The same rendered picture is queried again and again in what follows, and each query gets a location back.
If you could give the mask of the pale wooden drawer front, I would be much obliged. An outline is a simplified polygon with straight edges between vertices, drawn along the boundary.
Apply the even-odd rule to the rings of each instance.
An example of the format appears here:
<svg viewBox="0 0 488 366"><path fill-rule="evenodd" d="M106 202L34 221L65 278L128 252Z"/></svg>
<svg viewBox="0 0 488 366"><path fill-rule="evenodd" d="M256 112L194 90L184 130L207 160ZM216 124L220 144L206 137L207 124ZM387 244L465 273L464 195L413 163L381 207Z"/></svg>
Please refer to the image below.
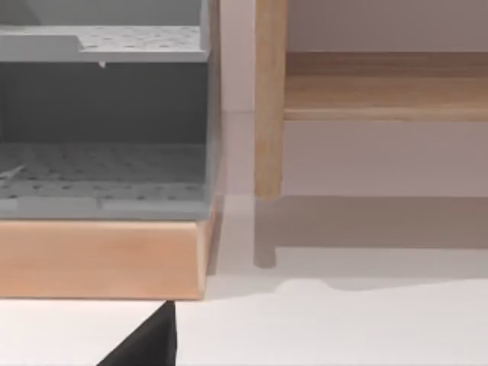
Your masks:
<svg viewBox="0 0 488 366"><path fill-rule="evenodd" d="M200 300L223 198L199 221L0 220L0 297Z"/></svg>

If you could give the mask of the grey pierced drawer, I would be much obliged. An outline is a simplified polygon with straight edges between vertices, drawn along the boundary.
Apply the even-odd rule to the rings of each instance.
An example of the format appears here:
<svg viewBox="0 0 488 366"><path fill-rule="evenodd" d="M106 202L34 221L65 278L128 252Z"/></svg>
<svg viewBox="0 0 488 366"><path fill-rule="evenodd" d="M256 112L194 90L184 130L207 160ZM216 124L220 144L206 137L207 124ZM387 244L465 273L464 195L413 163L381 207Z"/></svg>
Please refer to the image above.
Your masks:
<svg viewBox="0 0 488 366"><path fill-rule="evenodd" d="M0 0L0 220L210 212L219 0Z"/></svg>

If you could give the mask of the wooden open shelf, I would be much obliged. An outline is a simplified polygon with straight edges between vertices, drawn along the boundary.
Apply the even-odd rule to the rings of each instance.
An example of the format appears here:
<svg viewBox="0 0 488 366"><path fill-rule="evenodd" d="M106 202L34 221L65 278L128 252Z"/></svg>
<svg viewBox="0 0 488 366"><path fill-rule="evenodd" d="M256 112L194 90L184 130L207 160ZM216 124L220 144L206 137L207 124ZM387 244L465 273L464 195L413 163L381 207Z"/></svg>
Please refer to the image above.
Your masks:
<svg viewBox="0 0 488 366"><path fill-rule="evenodd" d="M281 195L286 121L488 122L488 52L287 50L287 0L255 0L255 177Z"/></svg>

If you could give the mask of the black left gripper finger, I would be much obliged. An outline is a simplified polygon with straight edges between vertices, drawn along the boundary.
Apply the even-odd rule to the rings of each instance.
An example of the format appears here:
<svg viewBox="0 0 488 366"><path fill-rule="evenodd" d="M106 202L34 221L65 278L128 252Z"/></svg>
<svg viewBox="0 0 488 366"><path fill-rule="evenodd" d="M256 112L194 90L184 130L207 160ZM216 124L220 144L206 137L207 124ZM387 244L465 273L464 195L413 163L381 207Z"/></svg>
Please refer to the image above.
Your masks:
<svg viewBox="0 0 488 366"><path fill-rule="evenodd" d="M96 366L176 366L174 301L166 301Z"/></svg>

